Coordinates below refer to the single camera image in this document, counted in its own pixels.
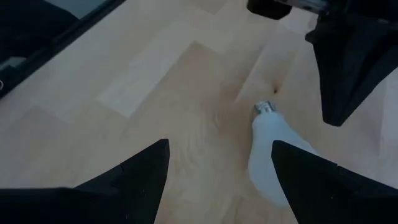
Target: light wood flooring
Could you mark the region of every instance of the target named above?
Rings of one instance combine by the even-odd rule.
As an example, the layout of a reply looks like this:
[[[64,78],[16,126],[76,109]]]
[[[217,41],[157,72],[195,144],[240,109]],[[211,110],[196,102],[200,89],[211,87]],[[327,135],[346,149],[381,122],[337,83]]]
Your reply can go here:
[[[0,100],[0,187],[74,187],[169,138],[156,223],[295,223],[247,175],[265,99],[323,157],[398,187],[398,72],[329,126],[304,40],[316,15],[245,4],[127,0]]]

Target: black object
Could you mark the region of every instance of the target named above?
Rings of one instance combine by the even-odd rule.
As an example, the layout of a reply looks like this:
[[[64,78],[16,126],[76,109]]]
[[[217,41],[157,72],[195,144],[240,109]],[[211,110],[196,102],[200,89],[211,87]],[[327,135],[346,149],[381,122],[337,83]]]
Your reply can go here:
[[[0,63],[9,57],[30,57],[76,22],[71,13],[43,0],[2,0]]]
[[[272,161],[299,224],[396,223],[398,190],[274,141]]]
[[[319,13],[316,28],[305,39],[313,44],[317,58],[323,120],[341,126],[398,66],[398,1],[278,1],[253,6],[256,1],[249,0],[248,6],[271,11],[283,2]],[[261,9],[250,11],[274,18]]]
[[[169,157],[161,139],[74,189],[0,190],[0,222],[154,223]]]
[[[281,19],[289,15],[292,6],[274,0],[249,0],[248,10],[254,14],[262,15],[270,19]]]
[[[13,0],[3,0],[0,1],[0,12],[2,11],[1,7],[3,4],[6,2],[11,2]],[[37,2],[43,1],[43,0],[16,0],[17,2]],[[120,6],[125,0],[107,0],[104,3],[102,3],[100,6],[98,6],[96,9],[91,11],[89,14],[81,18],[80,20],[76,20],[76,22],[71,22],[72,19],[70,17],[70,14],[67,13],[69,16],[66,16],[65,11],[63,11],[60,8],[57,8],[55,6],[53,7],[45,7],[46,8],[46,15],[48,17],[44,19],[44,21],[47,21],[51,23],[51,16],[49,15],[54,15],[58,14],[58,12],[61,12],[63,15],[63,19],[54,19],[55,21],[63,21],[61,22],[63,25],[60,26],[62,27],[61,29],[57,29],[56,27],[51,27],[50,29],[53,30],[53,32],[47,33],[45,35],[46,38],[34,38],[31,39],[29,42],[23,42],[31,46],[31,50],[25,50],[22,53],[15,54],[16,56],[18,55],[30,55],[27,57],[25,61],[23,61],[20,65],[16,67],[8,66],[3,70],[0,70],[0,98],[2,98],[4,95],[9,93],[13,88],[15,88],[20,82],[24,81],[29,75],[31,75],[33,72],[35,72],[38,68],[40,68],[43,64],[45,64],[47,61],[49,61],[52,57],[57,55],[59,52],[61,52],[65,47],[67,47],[69,44],[71,44],[73,41],[75,41],[79,36],[84,34],[88,29],[90,29],[92,26],[94,26],[98,21],[100,21],[102,18],[107,16],[111,11],[116,9],[118,6]],[[26,7],[25,4],[20,4],[19,7]],[[12,31],[13,29],[4,26],[5,21],[0,21],[0,36],[4,34],[15,34],[15,31]],[[7,35],[7,38],[0,37],[0,49],[4,49],[4,43],[3,41],[9,41],[10,37]],[[0,57],[2,55],[1,60],[7,59],[9,54],[2,54],[0,52]]]

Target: white light bulb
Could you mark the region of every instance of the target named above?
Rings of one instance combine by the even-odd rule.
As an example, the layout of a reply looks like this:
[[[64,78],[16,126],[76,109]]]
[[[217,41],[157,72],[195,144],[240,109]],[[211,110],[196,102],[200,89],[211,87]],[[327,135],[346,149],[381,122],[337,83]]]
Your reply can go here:
[[[276,112],[269,101],[256,104],[259,113],[252,123],[253,142],[249,159],[249,176],[260,194],[280,207],[289,205],[279,184],[271,159],[272,143],[281,140],[318,155],[311,145],[302,139]]]

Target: wooden floor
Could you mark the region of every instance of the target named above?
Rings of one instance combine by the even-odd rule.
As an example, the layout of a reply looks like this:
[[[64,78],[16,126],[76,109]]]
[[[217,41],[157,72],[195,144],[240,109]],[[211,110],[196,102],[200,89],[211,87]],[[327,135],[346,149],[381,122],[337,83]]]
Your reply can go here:
[[[398,187],[398,72],[331,127],[304,41],[316,16],[245,3],[127,0],[0,101],[0,187],[73,187],[169,138],[157,223],[295,223],[246,172],[265,99],[323,157]]]

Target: dark edge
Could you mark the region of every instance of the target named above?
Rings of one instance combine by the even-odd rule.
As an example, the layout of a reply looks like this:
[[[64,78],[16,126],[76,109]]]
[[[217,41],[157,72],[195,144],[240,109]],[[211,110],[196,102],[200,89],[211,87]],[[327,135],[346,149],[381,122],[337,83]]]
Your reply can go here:
[[[15,77],[15,79],[13,79],[12,86],[8,86],[7,88],[3,89],[3,91],[0,91],[0,98],[8,94],[11,90],[18,86],[18,84],[33,74],[37,69],[46,64],[51,58],[72,44],[75,40],[77,40],[77,38],[92,28],[110,12],[115,10],[124,1],[126,0],[105,1],[92,12],[80,19],[79,22],[77,22],[63,34],[55,38],[49,46],[38,50],[16,68],[8,66],[2,70],[0,72],[0,77],[3,75],[12,75]]]

